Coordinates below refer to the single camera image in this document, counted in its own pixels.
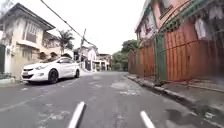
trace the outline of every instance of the palm tree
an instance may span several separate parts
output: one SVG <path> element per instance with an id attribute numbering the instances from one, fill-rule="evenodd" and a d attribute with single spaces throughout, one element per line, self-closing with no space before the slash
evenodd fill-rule
<path id="1" fill-rule="evenodd" d="M 73 37 L 72 33 L 70 30 L 67 31 L 58 31 L 60 36 L 50 39 L 50 41 L 58 41 L 60 43 L 60 47 L 61 47 L 61 55 L 64 54 L 64 50 L 65 48 L 68 49 L 73 49 L 73 44 L 72 44 L 72 40 L 74 40 L 75 38 Z"/>

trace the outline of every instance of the road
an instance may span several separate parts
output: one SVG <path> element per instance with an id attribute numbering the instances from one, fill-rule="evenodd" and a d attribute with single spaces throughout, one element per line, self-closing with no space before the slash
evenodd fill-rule
<path id="1" fill-rule="evenodd" d="M 76 105 L 87 104 L 80 128 L 144 128 L 145 110 L 156 128 L 214 128 L 184 106 L 108 72 L 55 85 L 0 88 L 1 128 L 66 128 Z"/>

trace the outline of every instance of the white sky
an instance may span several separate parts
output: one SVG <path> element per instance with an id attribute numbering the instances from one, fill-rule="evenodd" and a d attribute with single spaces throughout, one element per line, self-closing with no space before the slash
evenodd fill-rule
<path id="1" fill-rule="evenodd" d="M 17 0 L 59 30 L 68 27 L 48 10 L 40 0 Z M 121 49 L 124 41 L 136 39 L 134 29 L 145 0 L 44 0 L 80 34 L 87 29 L 86 38 L 94 43 L 99 53 Z M 75 47 L 80 38 L 74 34 Z"/>

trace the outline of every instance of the car windshield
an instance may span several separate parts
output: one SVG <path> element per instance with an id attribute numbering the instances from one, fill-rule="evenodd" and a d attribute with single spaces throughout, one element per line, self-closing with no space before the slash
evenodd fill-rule
<path id="1" fill-rule="evenodd" d="M 53 62 L 57 59 L 58 59 L 58 57 L 53 57 L 53 58 L 42 60 L 42 61 L 40 61 L 40 63 L 50 63 L 50 62 Z"/>

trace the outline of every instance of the car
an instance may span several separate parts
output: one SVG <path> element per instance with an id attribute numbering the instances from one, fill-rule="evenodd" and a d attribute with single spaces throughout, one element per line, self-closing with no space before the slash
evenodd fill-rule
<path id="1" fill-rule="evenodd" d="M 80 68 L 78 63 L 68 57 L 54 57 L 24 66 L 21 77 L 31 84 L 41 81 L 55 84 L 60 78 L 79 78 Z"/>

